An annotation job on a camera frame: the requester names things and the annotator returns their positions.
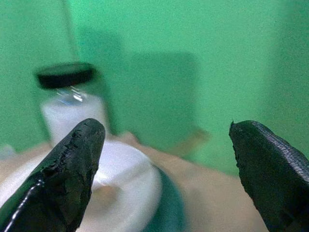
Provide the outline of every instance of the black jar lid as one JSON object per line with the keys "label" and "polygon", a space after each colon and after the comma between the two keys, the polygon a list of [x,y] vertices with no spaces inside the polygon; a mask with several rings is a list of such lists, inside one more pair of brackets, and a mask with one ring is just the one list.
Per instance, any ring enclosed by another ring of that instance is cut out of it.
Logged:
{"label": "black jar lid", "polygon": [[35,75],[42,88],[63,88],[90,81],[94,73],[95,68],[89,63],[71,62],[45,67]]}

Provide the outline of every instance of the green backdrop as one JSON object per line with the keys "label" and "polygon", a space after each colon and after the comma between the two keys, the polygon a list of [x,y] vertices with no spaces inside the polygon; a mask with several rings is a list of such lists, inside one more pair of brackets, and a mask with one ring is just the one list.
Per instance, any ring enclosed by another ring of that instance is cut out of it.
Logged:
{"label": "green backdrop", "polygon": [[236,174],[229,124],[254,119],[309,154],[306,0],[3,0],[0,144],[46,141],[33,69],[101,71],[111,130],[167,150],[201,128],[187,159]]}

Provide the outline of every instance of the glass jar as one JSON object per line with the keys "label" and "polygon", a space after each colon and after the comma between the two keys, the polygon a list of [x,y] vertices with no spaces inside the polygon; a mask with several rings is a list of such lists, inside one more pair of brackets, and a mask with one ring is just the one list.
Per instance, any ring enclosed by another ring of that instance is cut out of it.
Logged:
{"label": "glass jar", "polygon": [[92,88],[86,88],[89,83],[94,82],[95,75],[95,68],[83,62],[59,64],[36,72],[42,89],[41,113],[53,146],[86,118],[98,120],[104,125],[106,134],[109,133],[102,98],[88,92],[95,89],[94,85]]}

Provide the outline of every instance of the white powder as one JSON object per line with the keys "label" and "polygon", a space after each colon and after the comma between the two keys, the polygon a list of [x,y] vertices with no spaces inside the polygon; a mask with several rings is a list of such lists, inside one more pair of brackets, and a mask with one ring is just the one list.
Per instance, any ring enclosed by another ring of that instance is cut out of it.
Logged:
{"label": "white powder", "polygon": [[108,121],[100,97],[87,94],[83,101],[68,101],[65,96],[52,98],[41,105],[52,145],[57,145],[79,122],[94,118],[109,132]]}

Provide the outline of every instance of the round white object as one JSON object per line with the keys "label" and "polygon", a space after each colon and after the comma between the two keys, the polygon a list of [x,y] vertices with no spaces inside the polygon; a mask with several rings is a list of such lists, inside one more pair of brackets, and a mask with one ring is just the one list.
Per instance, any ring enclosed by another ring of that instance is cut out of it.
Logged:
{"label": "round white object", "polygon": [[[45,156],[25,163],[0,185],[0,207]],[[107,208],[102,208],[104,204],[100,205],[98,199],[91,197],[77,232],[143,230],[156,212],[162,191],[160,173],[150,160],[131,146],[106,140],[92,190],[104,191],[103,186],[116,189],[114,201]]]}

